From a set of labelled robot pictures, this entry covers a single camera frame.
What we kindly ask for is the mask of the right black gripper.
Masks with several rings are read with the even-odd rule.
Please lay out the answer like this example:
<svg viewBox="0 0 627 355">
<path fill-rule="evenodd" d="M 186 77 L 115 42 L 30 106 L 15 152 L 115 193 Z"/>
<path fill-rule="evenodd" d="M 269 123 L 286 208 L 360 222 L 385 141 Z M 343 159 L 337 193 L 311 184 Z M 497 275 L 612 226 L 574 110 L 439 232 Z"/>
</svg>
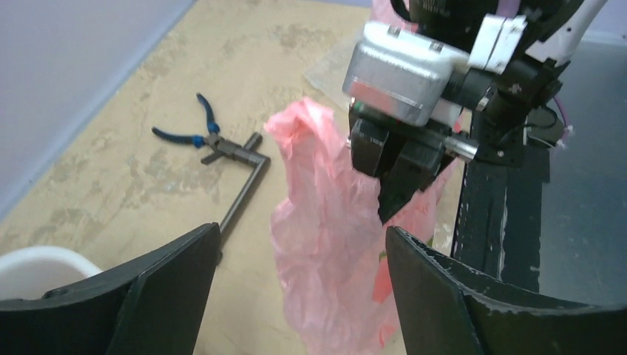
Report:
<svg viewBox="0 0 627 355">
<path fill-rule="evenodd" d="M 456 158 L 471 161 L 478 142 L 467 132 L 429 120 L 411 126 L 366 105 L 349 109 L 348 137 L 355 170 L 378 178 L 379 218 L 389 221 L 418 191 L 424 191 Z"/>
</svg>

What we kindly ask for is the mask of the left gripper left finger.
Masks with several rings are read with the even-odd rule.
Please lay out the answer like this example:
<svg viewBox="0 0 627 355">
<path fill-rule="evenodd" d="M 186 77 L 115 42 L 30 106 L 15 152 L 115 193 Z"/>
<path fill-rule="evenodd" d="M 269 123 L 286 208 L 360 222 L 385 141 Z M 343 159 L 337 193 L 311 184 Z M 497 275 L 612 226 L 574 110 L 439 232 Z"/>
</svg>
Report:
<svg viewBox="0 0 627 355">
<path fill-rule="evenodd" d="M 34 300 L 1 302 L 3 354 L 192 354 L 220 253 L 206 223 Z"/>
</svg>

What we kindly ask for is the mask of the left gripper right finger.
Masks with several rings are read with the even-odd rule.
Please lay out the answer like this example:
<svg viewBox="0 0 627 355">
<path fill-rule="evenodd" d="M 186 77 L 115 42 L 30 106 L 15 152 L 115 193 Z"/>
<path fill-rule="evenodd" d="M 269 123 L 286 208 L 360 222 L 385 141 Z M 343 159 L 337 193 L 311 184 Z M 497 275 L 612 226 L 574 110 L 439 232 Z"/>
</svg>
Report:
<svg viewBox="0 0 627 355">
<path fill-rule="evenodd" d="M 624 354 L 626 307 L 560 300 L 503 283 L 397 226 L 386 252 L 409 354 Z"/>
</svg>

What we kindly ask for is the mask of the pink plastic bag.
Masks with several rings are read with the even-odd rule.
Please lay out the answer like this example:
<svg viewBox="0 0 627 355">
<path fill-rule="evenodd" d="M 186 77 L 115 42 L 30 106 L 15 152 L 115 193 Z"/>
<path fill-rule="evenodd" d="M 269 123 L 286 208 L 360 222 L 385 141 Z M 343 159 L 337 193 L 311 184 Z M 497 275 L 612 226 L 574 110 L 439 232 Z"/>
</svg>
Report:
<svg viewBox="0 0 627 355">
<path fill-rule="evenodd" d="M 399 328 L 378 181 L 352 168 L 332 109 L 310 98 L 265 130 L 288 186 L 270 222 L 287 323 L 310 354 L 378 353 Z"/>
</svg>

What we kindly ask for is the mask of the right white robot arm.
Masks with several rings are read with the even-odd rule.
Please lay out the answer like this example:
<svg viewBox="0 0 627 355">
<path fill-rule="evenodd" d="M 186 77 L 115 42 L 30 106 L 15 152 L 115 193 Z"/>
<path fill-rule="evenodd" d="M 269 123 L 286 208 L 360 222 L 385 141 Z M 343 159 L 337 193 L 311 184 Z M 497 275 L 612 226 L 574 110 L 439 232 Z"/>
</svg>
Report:
<svg viewBox="0 0 627 355">
<path fill-rule="evenodd" d="M 342 85 L 353 168 L 386 223 L 456 158 L 520 166 L 602 1 L 393 1 L 416 31 L 369 21 Z"/>
</svg>

